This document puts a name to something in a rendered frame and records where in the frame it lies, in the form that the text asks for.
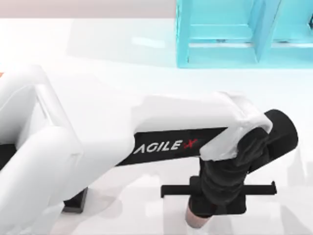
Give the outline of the dark grey block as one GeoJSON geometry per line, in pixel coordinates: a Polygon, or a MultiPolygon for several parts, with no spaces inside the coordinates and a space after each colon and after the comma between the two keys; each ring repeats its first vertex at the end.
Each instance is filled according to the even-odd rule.
{"type": "Polygon", "coordinates": [[[63,212],[82,213],[84,211],[88,189],[85,188],[71,199],[64,201],[63,212]]]}

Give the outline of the pale pink cup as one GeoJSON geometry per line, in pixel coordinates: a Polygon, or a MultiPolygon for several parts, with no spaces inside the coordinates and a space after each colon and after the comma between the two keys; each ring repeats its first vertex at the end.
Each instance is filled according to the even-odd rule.
{"type": "Polygon", "coordinates": [[[210,220],[210,218],[211,217],[203,218],[195,215],[191,211],[190,206],[187,205],[185,212],[185,221],[189,227],[193,229],[200,229],[210,220]]]}

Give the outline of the light blue rack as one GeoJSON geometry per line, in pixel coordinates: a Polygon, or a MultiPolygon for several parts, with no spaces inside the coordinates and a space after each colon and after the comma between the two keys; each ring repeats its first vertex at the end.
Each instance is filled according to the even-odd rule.
{"type": "Polygon", "coordinates": [[[313,0],[176,0],[176,64],[313,69],[313,0]]]}

